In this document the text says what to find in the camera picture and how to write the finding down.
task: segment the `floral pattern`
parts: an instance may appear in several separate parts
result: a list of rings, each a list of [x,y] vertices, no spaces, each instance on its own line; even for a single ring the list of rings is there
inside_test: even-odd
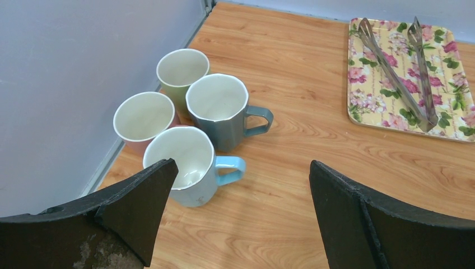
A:
[[[348,32],[348,114],[358,123],[425,134],[420,120],[408,110],[402,94],[379,67],[376,56],[357,34],[361,19]],[[424,107],[417,58],[407,41],[404,22],[369,20],[381,50],[403,84]],[[475,142],[475,105],[452,33],[442,27],[421,25],[432,99],[439,117],[425,135]]]

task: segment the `gray-blue mug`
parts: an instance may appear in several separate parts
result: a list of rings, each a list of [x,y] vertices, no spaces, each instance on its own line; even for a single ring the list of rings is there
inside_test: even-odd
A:
[[[249,105],[249,93],[237,77],[211,74],[187,91],[188,112],[196,127],[208,135],[216,150],[229,152],[245,137],[267,133],[274,115],[267,108]],[[267,124],[247,129],[249,116],[263,117]]]

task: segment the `white wall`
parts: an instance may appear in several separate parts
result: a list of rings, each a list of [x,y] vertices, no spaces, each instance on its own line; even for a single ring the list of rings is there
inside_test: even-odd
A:
[[[474,0],[227,0],[292,13],[349,21],[355,17],[438,25],[456,40],[475,43]]]
[[[201,0],[0,3],[0,216],[73,200],[115,150],[115,109],[204,19]]]

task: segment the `silver tongs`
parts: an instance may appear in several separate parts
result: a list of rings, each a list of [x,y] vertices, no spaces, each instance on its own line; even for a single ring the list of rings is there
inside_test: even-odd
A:
[[[429,73],[427,72],[426,58],[424,57],[423,43],[422,43],[422,28],[417,20],[414,18],[414,23],[408,29],[408,38],[411,46],[417,55],[417,61],[419,65],[421,85],[422,85],[422,97],[424,99],[424,107],[420,108],[417,102],[412,97],[412,94],[404,86],[399,76],[394,72],[393,68],[389,64],[383,52],[379,48],[372,27],[367,18],[363,18],[358,28],[361,41],[367,46],[378,59],[378,62],[383,69],[384,73],[389,79],[389,82],[393,85],[394,89],[401,94],[401,99],[406,104],[407,108],[418,119],[417,125],[424,132],[430,131],[437,125],[439,117],[435,112],[434,101],[432,99],[432,90],[429,82]]]

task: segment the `wood grain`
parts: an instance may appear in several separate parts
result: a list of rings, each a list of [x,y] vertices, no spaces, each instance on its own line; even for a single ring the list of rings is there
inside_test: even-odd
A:
[[[310,194],[312,160],[402,201],[475,220],[474,144],[360,127],[346,111],[347,24],[218,3],[192,42],[212,72],[270,108],[267,134],[231,155],[243,180],[200,208],[166,206],[152,268],[328,268]],[[475,85],[475,46],[460,44]],[[125,148],[101,187],[142,169]]]

